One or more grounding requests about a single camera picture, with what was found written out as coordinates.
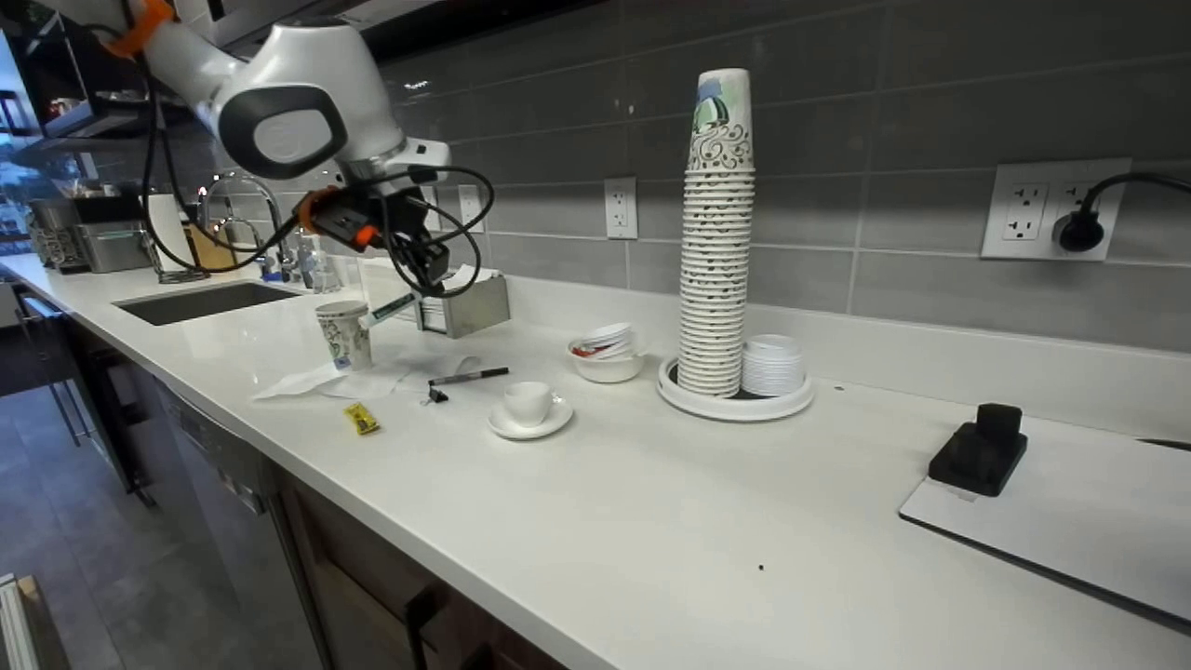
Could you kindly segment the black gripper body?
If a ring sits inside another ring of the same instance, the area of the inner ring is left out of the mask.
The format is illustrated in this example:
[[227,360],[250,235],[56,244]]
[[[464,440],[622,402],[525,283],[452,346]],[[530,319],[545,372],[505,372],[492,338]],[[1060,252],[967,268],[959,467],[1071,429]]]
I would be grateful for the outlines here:
[[384,250],[400,274],[417,289],[406,268],[409,237],[437,237],[430,221],[430,199],[417,183],[402,183],[391,192],[380,187],[327,187],[298,199],[293,221],[307,230],[327,235],[358,252]]

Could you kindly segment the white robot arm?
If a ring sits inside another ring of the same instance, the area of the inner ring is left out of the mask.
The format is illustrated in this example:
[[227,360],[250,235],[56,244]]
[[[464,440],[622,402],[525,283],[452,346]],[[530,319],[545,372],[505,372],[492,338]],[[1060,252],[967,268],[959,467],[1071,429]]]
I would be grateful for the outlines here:
[[409,139],[365,38],[345,22],[278,22],[239,61],[177,20],[168,0],[45,0],[98,26],[112,54],[183,98],[225,151],[256,178],[302,178],[321,162],[342,187],[308,190],[289,228],[352,250],[384,250],[417,295],[441,295],[447,250],[426,230],[417,183],[452,162],[447,142]]

